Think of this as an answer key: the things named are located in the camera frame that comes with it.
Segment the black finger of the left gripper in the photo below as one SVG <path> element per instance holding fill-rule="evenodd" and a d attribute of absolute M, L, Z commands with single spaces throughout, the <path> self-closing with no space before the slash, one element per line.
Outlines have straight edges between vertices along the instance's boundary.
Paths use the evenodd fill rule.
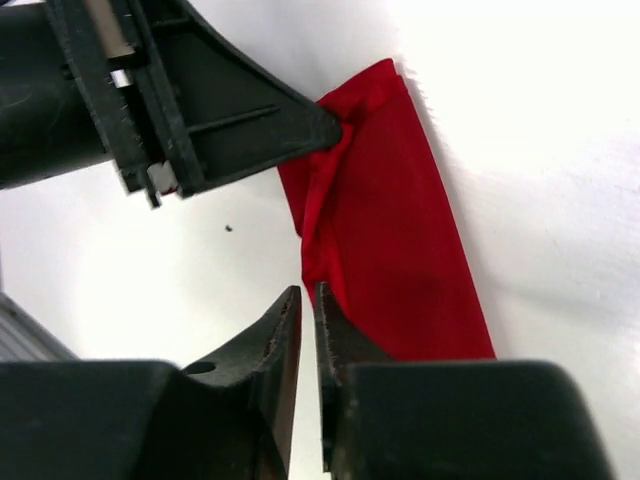
<path fill-rule="evenodd" d="M 144 15 L 177 107 L 183 193 L 201 193 L 329 149 L 337 117 L 221 36 L 186 1 L 147 1 Z"/>

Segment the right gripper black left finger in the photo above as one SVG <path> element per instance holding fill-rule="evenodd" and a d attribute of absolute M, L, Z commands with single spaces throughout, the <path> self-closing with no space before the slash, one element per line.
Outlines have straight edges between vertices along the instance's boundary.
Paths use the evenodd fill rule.
<path fill-rule="evenodd" d="M 221 347 L 182 369 L 213 395 L 200 416 L 215 479 L 286 479 L 301 350 L 301 290 L 290 286 Z"/>

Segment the aluminium front rail frame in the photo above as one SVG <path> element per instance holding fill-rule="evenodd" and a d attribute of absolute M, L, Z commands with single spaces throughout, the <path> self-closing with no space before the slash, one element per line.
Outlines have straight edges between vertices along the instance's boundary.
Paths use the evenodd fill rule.
<path fill-rule="evenodd" d="M 1 293 L 1 361 L 56 362 L 77 357 L 4 292 Z"/>

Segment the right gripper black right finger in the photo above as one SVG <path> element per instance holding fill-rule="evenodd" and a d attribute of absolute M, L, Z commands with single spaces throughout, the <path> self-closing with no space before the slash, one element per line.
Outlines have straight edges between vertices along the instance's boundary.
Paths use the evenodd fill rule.
<path fill-rule="evenodd" d="M 389 363 L 393 359 L 347 318 L 326 282 L 319 282 L 315 287 L 314 327 L 323 470 L 333 473 L 347 367 Z"/>

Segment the red cloth napkin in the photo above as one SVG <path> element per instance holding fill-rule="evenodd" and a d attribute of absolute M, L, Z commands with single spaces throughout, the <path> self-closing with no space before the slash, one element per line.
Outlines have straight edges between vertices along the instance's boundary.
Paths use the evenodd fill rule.
<path fill-rule="evenodd" d="M 493 358 L 440 173 L 393 61 L 321 105 L 340 120 L 342 140 L 279 168 L 306 289 L 328 284 L 351 323 L 394 359 Z"/>

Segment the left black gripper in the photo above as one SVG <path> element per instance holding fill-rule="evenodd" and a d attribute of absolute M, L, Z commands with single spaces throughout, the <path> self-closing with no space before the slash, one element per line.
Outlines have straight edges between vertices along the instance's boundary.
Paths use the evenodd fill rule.
<path fill-rule="evenodd" d="M 114 161 L 129 192 L 157 204 L 167 169 L 182 197 L 200 165 L 159 38 L 200 23 L 188 1 L 1 5 L 1 186 Z"/>

